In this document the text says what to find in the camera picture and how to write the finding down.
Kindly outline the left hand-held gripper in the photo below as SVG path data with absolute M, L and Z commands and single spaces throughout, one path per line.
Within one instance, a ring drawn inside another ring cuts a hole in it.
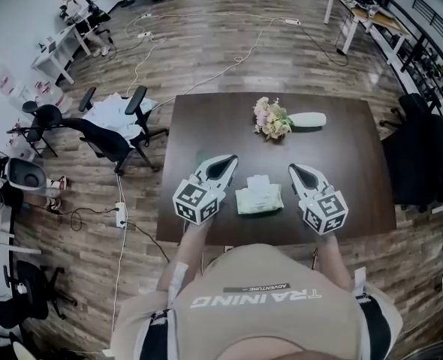
M 195 174 L 183 179 L 173 195 L 177 216 L 201 225 L 213 217 L 225 198 L 238 165 L 235 154 L 224 154 L 205 160 Z

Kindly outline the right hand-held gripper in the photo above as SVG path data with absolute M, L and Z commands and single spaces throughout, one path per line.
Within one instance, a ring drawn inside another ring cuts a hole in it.
M 303 221 L 319 236 L 341 228 L 348 216 L 348 206 L 340 190 L 335 190 L 324 174 L 311 166 L 291 163 L 288 167 L 292 185 L 299 198 Z M 323 188 L 306 195 L 306 188 Z

